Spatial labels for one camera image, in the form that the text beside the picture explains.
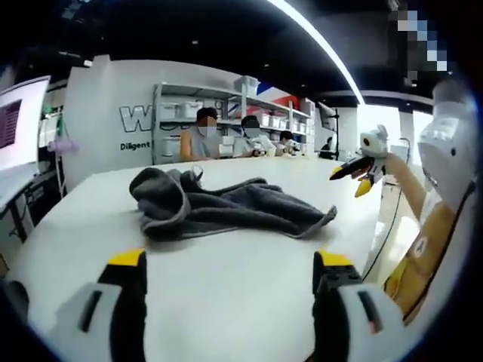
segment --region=table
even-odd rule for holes
[[[4,217],[7,211],[11,212],[15,230],[22,242],[27,239],[27,233],[23,227],[23,220],[16,201],[37,174],[37,164],[23,164],[0,171],[0,219]]]
[[[358,182],[329,181],[340,162],[311,158],[246,158],[158,166],[204,170],[207,189],[265,177],[337,218],[311,241],[238,230],[175,243],[149,244],[140,233],[130,181],[142,170],[94,174],[37,226],[8,274],[26,287],[29,321],[41,335],[59,306],[96,281],[116,253],[146,247],[149,361],[302,362],[314,346],[312,258],[325,248],[345,253],[361,272],[380,207],[381,183],[354,198]]]

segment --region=light strip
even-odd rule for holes
[[[272,5],[276,6],[278,9],[282,10],[286,13],[293,21],[299,24],[302,29],[309,33],[312,38],[317,41],[317,44],[327,53],[327,55],[332,59],[336,67],[342,73],[342,76],[346,79],[347,83],[351,87],[352,91],[355,94],[355,97],[359,101],[360,104],[365,104],[364,98],[362,98],[362,94],[357,88],[357,85],[354,82],[354,79],[347,70],[347,67],[342,60],[339,58],[337,53],[331,47],[329,43],[324,39],[320,32],[317,31],[316,28],[305,18],[301,13],[291,7],[288,3],[284,0],[267,0]]]

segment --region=face mask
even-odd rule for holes
[[[205,137],[211,137],[217,133],[217,128],[213,126],[198,127],[198,129],[199,129],[199,133],[201,133]]]
[[[250,138],[256,137],[260,134],[259,128],[245,128],[244,131],[247,137],[250,137]]]

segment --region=gray towel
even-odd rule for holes
[[[216,191],[204,190],[202,174],[149,167],[133,179],[129,192],[143,211],[141,230],[148,238],[172,241],[238,228],[308,238],[337,215],[335,206],[322,213],[261,178]]]

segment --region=ceiling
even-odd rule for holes
[[[408,37],[397,32],[386,0],[289,3],[328,40],[360,89],[429,97],[444,76],[421,71],[429,66],[421,56],[408,65]],[[23,14],[17,26],[32,31],[10,52],[17,55],[20,80],[67,78],[71,66],[110,54],[113,60],[202,64],[311,98],[349,89],[313,39],[266,0],[48,0]],[[417,87],[405,87],[409,67],[420,70]]]

